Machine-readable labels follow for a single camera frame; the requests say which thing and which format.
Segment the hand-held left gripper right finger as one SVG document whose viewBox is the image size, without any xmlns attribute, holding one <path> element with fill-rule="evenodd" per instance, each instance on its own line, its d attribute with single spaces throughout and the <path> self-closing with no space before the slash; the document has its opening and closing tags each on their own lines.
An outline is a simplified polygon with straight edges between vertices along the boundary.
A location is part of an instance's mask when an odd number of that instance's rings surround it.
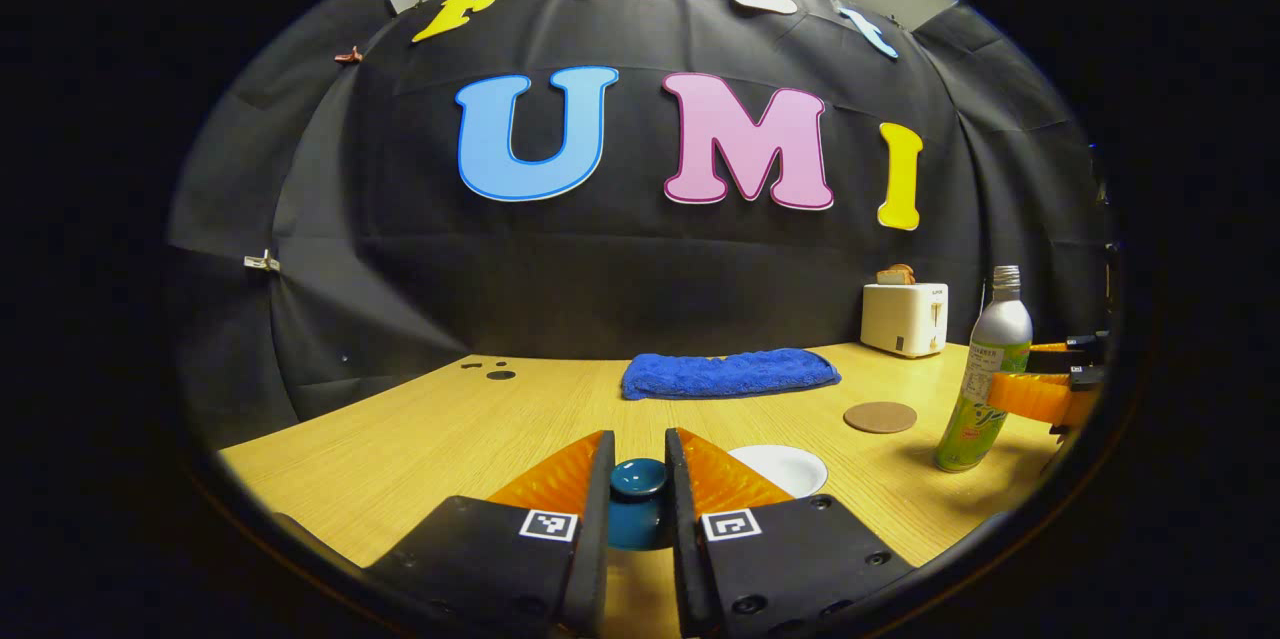
<svg viewBox="0 0 1280 639">
<path fill-rule="evenodd" d="M 828 494 L 780 501 L 719 447 L 666 432 L 680 631 L 827 638 L 856 631 L 915 569 Z"/>
</svg>

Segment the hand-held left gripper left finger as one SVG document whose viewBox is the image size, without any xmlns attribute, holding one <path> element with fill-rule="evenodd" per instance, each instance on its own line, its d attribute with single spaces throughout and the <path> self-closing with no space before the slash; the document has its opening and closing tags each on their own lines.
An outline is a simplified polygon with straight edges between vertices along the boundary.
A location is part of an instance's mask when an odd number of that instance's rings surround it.
<svg viewBox="0 0 1280 639">
<path fill-rule="evenodd" d="M 614 434 L 595 432 L 489 499 L 445 498 L 365 574 L 436 638 L 596 638 Z"/>
</svg>

